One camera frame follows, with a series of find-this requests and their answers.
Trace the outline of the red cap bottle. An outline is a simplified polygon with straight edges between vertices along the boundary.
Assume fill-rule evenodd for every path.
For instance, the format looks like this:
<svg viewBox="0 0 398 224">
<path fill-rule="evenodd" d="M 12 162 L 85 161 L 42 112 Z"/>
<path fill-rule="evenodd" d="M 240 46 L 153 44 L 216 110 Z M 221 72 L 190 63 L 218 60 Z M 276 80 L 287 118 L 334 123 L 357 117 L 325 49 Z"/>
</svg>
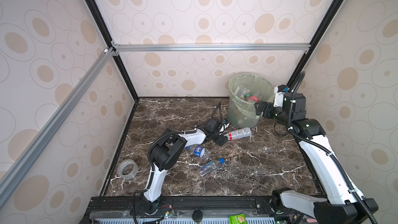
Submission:
<svg viewBox="0 0 398 224">
<path fill-rule="evenodd" d="M 242 129 L 231 131 L 225 134 L 225 137 L 229 140 L 238 140 L 242 138 L 247 138 L 251 136 L 251 129 L 249 127 L 245 127 Z"/>
</svg>

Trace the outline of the blue cap round-label bottle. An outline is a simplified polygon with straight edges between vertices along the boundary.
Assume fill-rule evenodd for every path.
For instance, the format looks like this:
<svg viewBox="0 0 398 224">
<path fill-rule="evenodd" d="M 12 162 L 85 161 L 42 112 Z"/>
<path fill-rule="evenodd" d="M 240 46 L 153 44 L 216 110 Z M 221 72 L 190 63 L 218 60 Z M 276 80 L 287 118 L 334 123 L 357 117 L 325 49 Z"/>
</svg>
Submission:
<svg viewBox="0 0 398 224">
<path fill-rule="evenodd" d="M 185 147 L 186 151 L 189 155 L 195 155 L 196 157 L 202 160 L 210 160 L 210 151 L 207 148 L 204 148 L 200 145 L 196 146 L 187 146 Z"/>
</svg>

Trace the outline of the crushed blue cap bottle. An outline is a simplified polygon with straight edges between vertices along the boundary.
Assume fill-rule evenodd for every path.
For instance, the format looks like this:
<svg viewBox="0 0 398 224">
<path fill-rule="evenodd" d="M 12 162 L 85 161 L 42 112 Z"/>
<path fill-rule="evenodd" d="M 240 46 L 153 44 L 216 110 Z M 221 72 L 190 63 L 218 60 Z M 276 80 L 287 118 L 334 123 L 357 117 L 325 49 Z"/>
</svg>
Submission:
<svg viewBox="0 0 398 224">
<path fill-rule="evenodd" d="M 211 173 L 223 168 L 224 164 L 225 160 L 223 158 L 212 160 L 200 168 L 199 175 L 201 177 L 208 177 Z"/>
</svg>

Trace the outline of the red white label bottle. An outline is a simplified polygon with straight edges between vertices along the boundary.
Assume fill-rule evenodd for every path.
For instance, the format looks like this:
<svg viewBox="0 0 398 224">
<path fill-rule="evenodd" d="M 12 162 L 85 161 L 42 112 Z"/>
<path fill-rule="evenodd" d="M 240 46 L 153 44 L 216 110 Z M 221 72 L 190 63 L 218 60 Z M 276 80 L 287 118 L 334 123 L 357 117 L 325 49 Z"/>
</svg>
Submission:
<svg viewBox="0 0 398 224">
<path fill-rule="evenodd" d="M 243 88 L 237 87 L 237 89 L 235 90 L 235 95 L 243 100 L 252 96 L 251 91 L 246 87 L 243 87 Z"/>
</svg>

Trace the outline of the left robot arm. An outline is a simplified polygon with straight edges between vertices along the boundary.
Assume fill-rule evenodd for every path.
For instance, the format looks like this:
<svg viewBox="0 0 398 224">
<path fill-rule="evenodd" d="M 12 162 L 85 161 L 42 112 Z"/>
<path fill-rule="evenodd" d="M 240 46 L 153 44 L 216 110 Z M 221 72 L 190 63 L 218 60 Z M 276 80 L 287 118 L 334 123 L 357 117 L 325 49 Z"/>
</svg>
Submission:
<svg viewBox="0 0 398 224">
<path fill-rule="evenodd" d="M 150 172 L 146 187 L 133 194 L 140 194 L 140 205 L 146 214 L 154 214 L 158 210 L 166 174 L 176 164 L 183 149 L 209 141 L 223 146 L 228 141 L 223 135 L 227 127 L 228 122 L 223 118 L 219 102 L 210 117 L 192 130 L 176 131 L 168 128 L 152 143 L 147 153 Z"/>
</svg>

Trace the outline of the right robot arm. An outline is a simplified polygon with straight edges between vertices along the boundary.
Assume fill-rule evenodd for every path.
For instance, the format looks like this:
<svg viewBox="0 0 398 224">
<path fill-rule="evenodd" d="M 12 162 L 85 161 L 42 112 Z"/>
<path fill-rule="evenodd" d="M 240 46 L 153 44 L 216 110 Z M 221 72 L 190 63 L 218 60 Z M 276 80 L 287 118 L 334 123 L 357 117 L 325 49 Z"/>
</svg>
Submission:
<svg viewBox="0 0 398 224">
<path fill-rule="evenodd" d="M 273 191 L 271 208 L 275 214 L 293 209 L 319 224 L 361 224 L 366 220 L 375 224 L 376 201 L 365 197 L 350 179 L 321 124 L 306 118 L 306 98 L 298 93 L 304 77 L 305 72 L 301 72 L 292 86 L 276 87 L 274 102 L 255 103 L 255 109 L 258 116 L 275 119 L 286 127 L 309 159 L 326 196 L 312 197 L 283 188 Z"/>
</svg>

